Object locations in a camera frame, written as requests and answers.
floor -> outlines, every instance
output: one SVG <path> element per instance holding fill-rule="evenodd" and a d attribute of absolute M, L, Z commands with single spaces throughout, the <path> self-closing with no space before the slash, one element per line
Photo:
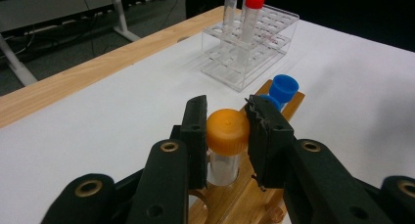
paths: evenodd
<path fill-rule="evenodd" d="M 129 30 L 145 37 L 186 20 L 185 0 L 137 3 L 125 11 L 125 17 Z M 18 58 L 41 80 L 128 44 L 128 40 L 113 31 L 116 21 L 116 14 L 108 12 L 36 31 L 34 36 L 11 38 L 7 42 L 15 52 L 30 44 Z M 0 96 L 20 88 L 24 86 L 0 53 Z"/>

white table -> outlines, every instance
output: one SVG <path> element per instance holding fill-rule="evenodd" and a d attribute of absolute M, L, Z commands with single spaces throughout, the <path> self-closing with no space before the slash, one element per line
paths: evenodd
<path fill-rule="evenodd" d="M 0 129 L 0 223 L 38 223 L 64 186 L 86 173 L 115 181 L 141 169 L 180 124 L 186 101 L 239 109 L 278 73 L 305 99 L 297 138 L 328 146 L 355 177 L 379 187 L 415 177 L 415 54 L 300 21 L 285 58 L 242 93 L 186 65 L 200 34 Z"/>

orange test tube cap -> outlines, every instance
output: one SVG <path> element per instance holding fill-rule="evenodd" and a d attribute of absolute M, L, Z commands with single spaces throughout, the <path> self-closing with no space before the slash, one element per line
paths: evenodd
<path fill-rule="evenodd" d="M 222 156 L 235 156 L 248 146 L 250 122 L 238 111 L 223 109 L 207 119 L 207 146 Z"/>

clear acrylic rack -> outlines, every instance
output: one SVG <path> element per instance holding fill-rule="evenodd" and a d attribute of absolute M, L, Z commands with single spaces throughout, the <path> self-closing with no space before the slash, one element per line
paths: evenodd
<path fill-rule="evenodd" d="M 242 25 L 235 18 L 231 34 L 222 33 L 222 22 L 204 29 L 201 65 L 202 72 L 241 92 L 287 54 L 299 16 L 265 5 L 251 43 L 240 40 Z M 248 54 L 242 64 L 236 62 L 241 54 Z"/>

blue cap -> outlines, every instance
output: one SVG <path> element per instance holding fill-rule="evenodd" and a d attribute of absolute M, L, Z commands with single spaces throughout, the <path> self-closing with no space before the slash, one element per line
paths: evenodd
<path fill-rule="evenodd" d="M 276 75 L 269 88 L 269 95 L 281 104 L 290 102 L 299 90 L 299 84 L 289 75 Z"/>
<path fill-rule="evenodd" d="M 281 111 L 282 106 L 276 99 L 272 98 L 269 95 L 259 95 L 259 97 L 269 100 L 275 106 L 275 108 L 277 108 L 278 111 Z"/>

